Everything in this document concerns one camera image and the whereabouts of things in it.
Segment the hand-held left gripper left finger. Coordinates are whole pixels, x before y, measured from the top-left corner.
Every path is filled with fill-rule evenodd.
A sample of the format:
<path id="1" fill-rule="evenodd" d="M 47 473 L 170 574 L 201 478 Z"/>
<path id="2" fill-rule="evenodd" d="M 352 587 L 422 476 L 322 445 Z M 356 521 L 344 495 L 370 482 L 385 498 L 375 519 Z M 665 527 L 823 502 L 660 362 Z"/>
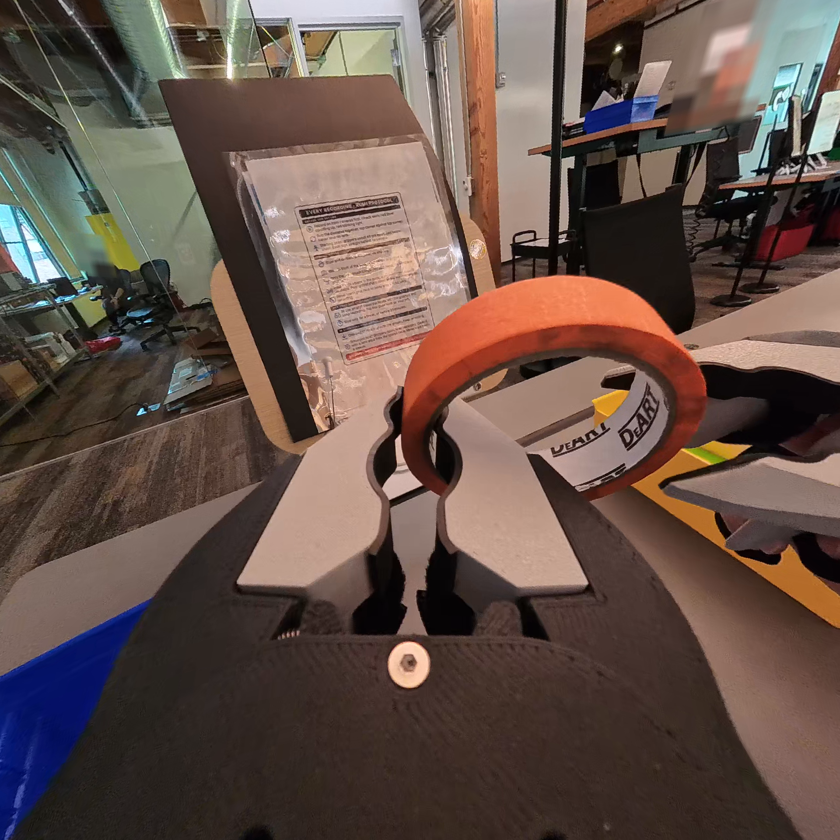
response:
<path id="1" fill-rule="evenodd" d="M 384 483 L 396 470 L 403 389 L 369 404 L 301 457 L 237 579 L 240 591 L 327 602 L 342 628 L 395 634 L 405 575 Z"/>

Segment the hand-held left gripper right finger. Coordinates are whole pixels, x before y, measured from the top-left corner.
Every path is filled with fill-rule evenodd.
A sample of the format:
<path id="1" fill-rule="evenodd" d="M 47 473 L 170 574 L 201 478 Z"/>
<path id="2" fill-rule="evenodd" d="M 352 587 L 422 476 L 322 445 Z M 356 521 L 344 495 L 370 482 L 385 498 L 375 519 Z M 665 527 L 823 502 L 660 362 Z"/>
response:
<path id="1" fill-rule="evenodd" d="M 423 589 L 430 635 L 470 635 L 497 602 L 578 595 L 589 581 L 526 450 L 461 399 L 437 426 L 447 485 Z"/>

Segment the green plastic square tube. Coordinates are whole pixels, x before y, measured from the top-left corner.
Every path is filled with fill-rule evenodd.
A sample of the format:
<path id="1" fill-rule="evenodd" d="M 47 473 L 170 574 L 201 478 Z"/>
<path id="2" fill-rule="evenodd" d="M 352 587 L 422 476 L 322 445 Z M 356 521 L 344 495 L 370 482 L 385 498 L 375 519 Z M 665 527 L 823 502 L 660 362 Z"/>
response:
<path id="1" fill-rule="evenodd" d="M 699 447 L 684 448 L 683 452 L 709 465 L 735 459 L 749 448 L 748 445 L 723 444 L 712 441 Z"/>

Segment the yellow plastic bin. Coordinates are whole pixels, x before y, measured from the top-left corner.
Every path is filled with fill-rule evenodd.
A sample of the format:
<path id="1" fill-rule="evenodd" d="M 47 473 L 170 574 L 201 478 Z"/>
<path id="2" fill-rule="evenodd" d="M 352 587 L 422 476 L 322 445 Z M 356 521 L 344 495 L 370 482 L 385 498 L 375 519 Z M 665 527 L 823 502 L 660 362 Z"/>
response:
<path id="1" fill-rule="evenodd" d="M 738 457 L 749 455 L 745 451 Z M 806 539 L 811 535 L 795 538 L 794 543 L 782 554 L 781 562 L 777 565 L 749 560 L 727 547 L 726 538 L 730 531 L 720 514 L 667 497 L 660 489 L 659 485 L 663 480 L 712 466 L 715 465 L 693 458 L 683 452 L 682 448 L 667 464 L 639 480 L 634 488 L 718 546 L 727 555 L 740 561 L 777 589 L 801 603 L 810 612 L 821 617 L 823 621 L 838 627 L 838 560 L 830 557 L 823 558 L 824 552 L 816 545 L 812 546 L 811 541 Z"/>

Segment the orange tape roll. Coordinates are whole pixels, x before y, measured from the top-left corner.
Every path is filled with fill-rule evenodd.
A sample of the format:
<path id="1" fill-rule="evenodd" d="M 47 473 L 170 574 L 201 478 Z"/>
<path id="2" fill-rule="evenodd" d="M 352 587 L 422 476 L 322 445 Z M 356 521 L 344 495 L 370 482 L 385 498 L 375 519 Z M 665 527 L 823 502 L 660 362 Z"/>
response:
<path id="1" fill-rule="evenodd" d="M 600 431 L 543 459 L 586 499 L 630 487 L 686 448 L 707 407 L 700 367 L 656 310 L 606 280 L 552 276 L 488 292 L 425 334 L 403 387 L 402 451 L 421 484 L 443 495 L 429 438 L 468 385 L 513 362 L 594 356 L 636 370 L 631 391 Z"/>

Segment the blue plastic bin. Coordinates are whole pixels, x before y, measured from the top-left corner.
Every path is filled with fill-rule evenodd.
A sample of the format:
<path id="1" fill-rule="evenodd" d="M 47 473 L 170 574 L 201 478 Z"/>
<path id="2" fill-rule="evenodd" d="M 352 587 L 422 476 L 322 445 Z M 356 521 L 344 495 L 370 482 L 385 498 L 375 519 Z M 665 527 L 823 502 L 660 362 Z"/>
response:
<path id="1" fill-rule="evenodd" d="M 68 760 L 145 601 L 1 677 L 1 838 L 8 839 Z"/>

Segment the white stand base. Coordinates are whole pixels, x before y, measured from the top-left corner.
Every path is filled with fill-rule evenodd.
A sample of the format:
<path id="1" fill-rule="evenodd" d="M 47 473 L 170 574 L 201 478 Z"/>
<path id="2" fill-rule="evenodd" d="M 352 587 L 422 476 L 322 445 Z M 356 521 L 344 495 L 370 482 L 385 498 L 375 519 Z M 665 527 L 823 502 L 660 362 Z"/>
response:
<path id="1" fill-rule="evenodd" d="M 426 487 L 404 466 L 399 467 L 383 485 L 391 504 L 399 504 L 404 498 L 411 498 L 426 491 Z"/>

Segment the red storage bin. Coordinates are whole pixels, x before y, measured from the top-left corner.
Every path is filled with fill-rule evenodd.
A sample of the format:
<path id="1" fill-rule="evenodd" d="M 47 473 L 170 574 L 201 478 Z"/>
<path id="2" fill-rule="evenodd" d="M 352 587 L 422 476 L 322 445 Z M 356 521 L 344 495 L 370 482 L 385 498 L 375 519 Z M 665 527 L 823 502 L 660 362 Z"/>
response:
<path id="1" fill-rule="evenodd" d="M 808 246 L 814 228 L 809 220 L 798 217 L 766 226 L 754 251 L 753 261 L 764 263 L 770 259 L 774 263 L 798 256 Z"/>

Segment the black straight-back chair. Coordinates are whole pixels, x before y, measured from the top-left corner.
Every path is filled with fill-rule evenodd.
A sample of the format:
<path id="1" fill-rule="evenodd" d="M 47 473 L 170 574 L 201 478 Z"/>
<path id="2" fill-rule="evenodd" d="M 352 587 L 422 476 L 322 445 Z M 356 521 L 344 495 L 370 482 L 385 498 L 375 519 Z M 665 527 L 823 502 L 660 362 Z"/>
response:
<path id="1" fill-rule="evenodd" d="M 587 208 L 581 218 L 586 274 L 633 291 L 677 334 L 692 328 L 697 310 L 684 193 L 672 185 L 630 203 Z"/>

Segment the small black cart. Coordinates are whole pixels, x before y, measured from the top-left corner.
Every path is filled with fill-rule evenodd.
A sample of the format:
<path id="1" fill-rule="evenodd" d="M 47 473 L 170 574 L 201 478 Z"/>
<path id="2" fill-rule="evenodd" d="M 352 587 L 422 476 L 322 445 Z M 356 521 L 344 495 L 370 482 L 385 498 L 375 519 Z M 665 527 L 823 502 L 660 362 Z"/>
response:
<path id="1" fill-rule="evenodd" d="M 559 233 L 558 257 L 565 264 L 568 263 L 570 253 L 574 252 L 576 233 L 573 230 L 563 230 Z M 537 261 L 548 260 L 550 240 L 539 238 L 533 229 L 522 230 L 513 235 L 511 241 L 511 282 L 517 281 L 517 265 L 520 259 L 529 259 L 532 263 L 532 276 L 536 277 Z"/>

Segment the wooden standing desk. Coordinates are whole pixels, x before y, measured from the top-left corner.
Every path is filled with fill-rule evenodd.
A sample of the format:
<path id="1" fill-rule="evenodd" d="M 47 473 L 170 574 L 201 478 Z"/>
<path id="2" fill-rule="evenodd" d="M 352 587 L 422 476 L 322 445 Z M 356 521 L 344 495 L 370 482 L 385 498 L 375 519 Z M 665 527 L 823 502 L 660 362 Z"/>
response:
<path id="1" fill-rule="evenodd" d="M 614 128 L 593 133 L 578 133 L 567 141 L 553 140 L 552 143 L 528 151 L 528 155 L 544 155 L 550 158 L 549 177 L 549 236 L 560 233 L 562 159 L 571 158 L 571 180 L 568 185 L 568 222 L 565 233 L 570 242 L 567 269 L 570 274 L 581 271 L 581 248 L 574 241 L 578 236 L 584 208 L 583 199 L 586 183 L 586 162 L 590 154 L 614 151 L 618 159 L 639 159 L 647 154 L 677 150 L 671 185 L 686 185 L 696 171 L 707 145 L 711 142 L 738 137 L 745 122 L 723 123 L 710 129 L 670 131 L 666 118 L 630 122 Z"/>

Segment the black office chair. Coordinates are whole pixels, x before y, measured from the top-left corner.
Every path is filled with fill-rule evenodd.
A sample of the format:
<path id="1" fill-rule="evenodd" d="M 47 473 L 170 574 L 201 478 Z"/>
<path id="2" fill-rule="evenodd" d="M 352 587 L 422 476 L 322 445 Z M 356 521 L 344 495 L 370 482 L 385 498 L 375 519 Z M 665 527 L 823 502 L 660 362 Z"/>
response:
<path id="1" fill-rule="evenodd" d="M 140 266 L 140 277 L 145 284 L 146 293 L 131 299 L 124 319 L 134 326 L 155 327 L 155 331 L 140 341 L 143 352 L 148 352 L 152 343 L 163 338 L 175 346 L 176 333 L 189 336 L 191 332 L 200 332 L 197 326 L 183 319 L 173 302 L 171 269 L 165 259 L 144 262 Z"/>

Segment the black pole stand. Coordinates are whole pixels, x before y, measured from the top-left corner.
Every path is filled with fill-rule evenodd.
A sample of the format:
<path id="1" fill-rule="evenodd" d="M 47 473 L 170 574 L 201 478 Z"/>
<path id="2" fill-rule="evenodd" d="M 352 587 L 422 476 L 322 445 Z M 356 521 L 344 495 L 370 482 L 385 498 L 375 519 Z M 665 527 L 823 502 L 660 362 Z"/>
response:
<path id="1" fill-rule="evenodd" d="M 560 211 L 562 200 L 562 148 L 564 126 L 564 82 L 568 2 L 554 3 L 553 76 L 551 100 L 551 143 L 549 174 L 549 249 L 548 272 L 558 275 L 560 260 Z"/>

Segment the instruction sheet on stand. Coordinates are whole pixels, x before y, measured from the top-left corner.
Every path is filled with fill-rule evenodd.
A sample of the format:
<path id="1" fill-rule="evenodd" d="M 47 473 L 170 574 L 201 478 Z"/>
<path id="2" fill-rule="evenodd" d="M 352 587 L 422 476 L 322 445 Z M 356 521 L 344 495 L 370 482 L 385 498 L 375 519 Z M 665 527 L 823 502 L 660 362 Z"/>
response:
<path id="1" fill-rule="evenodd" d="M 388 76 L 163 80 L 160 88 L 291 439 L 319 435 L 238 205 L 228 153 L 425 132 Z"/>

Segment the wooden support post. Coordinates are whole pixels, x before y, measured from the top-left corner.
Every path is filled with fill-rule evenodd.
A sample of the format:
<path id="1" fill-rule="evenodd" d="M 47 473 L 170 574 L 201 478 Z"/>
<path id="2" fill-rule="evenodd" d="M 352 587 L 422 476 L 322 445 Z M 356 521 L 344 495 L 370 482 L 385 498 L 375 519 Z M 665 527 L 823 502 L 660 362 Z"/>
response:
<path id="1" fill-rule="evenodd" d="M 469 215 L 484 236 L 493 277 L 499 284 L 496 4 L 493 1 L 457 1 L 455 10 L 463 77 Z"/>

